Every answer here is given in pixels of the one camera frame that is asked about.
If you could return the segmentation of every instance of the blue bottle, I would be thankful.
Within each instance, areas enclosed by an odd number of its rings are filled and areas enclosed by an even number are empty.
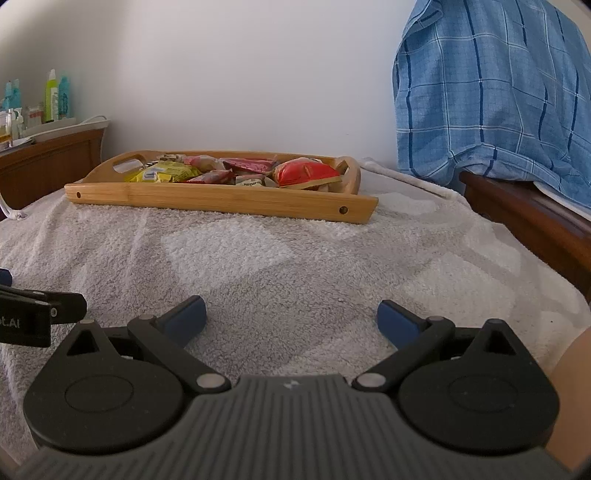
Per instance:
[[[61,76],[60,84],[58,85],[57,94],[57,110],[58,118],[70,118],[72,112],[70,109],[70,82],[65,75]]]
[[[12,108],[12,83],[6,82],[6,89],[4,90],[4,102],[2,103],[2,110],[8,112]]]
[[[12,100],[10,101],[10,108],[21,107],[21,82],[16,79],[12,83]]]

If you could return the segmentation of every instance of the yellow snack package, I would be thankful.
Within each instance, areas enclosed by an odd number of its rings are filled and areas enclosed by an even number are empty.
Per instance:
[[[198,168],[171,160],[160,160],[146,164],[139,172],[132,173],[125,181],[180,182],[201,175]]]

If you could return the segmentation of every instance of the logo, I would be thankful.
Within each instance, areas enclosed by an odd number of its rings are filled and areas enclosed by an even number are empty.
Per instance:
[[[0,323],[3,327],[21,327],[21,319],[7,319],[6,317],[0,317]]]
[[[297,380],[290,380],[289,382],[284,383],[283,386],[285,388],[288,388],[289,390],[293,390],[294,388],[300,386],[300,382],[298,382]]]

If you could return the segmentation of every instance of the triangular cutout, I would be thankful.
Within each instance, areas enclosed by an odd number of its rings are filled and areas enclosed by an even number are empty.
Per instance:
[[[515,355],[515,350],[501,332],[493,331],[486,343],[485,352],[501,355]]]
[[[78,335],[78,338],[68,350],[67,355],[83,355],[84,353],[93,353],[98,351],[99,347],[96,344],[92,333],[90,333],[88,330],[84,330],[80,335]]]

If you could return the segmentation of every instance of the green bottle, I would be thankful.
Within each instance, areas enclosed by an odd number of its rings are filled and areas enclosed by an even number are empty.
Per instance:
[[[52,69],[47,76],[47,84],[45,86],[45,122],[53,122],[57,120],[57,80],[56,70]]]

